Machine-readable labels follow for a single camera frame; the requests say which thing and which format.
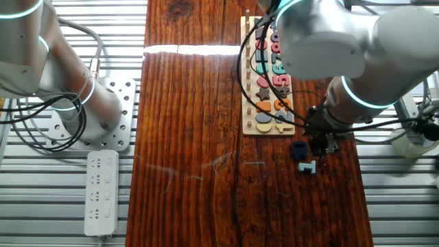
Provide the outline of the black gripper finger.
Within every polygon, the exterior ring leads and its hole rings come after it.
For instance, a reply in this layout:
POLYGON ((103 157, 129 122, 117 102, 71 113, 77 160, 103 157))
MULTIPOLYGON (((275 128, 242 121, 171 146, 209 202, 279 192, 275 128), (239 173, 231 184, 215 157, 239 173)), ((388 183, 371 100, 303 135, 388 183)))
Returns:
POLYGON ((312 154, 321 154, 321 140, 319 137, 309 138, 309 148, 312 154))
POLYGON ((329 141, 326 137, 321 137, 318 141, 319 144, 319 159, 323 159, 327 155, 327 149, 329 147, 329 141))

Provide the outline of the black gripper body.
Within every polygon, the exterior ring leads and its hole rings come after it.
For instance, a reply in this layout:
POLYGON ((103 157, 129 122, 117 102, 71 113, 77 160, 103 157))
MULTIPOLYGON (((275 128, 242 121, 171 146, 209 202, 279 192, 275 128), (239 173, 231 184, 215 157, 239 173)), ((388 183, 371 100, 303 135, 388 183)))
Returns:
POLYGON ((338 121, 330 112, 329 105, 308 107, 307 127, 303 130, 304 136, 318 136, 322 133, 332 133, 335 130, 345 129, 345 124, 338 121))

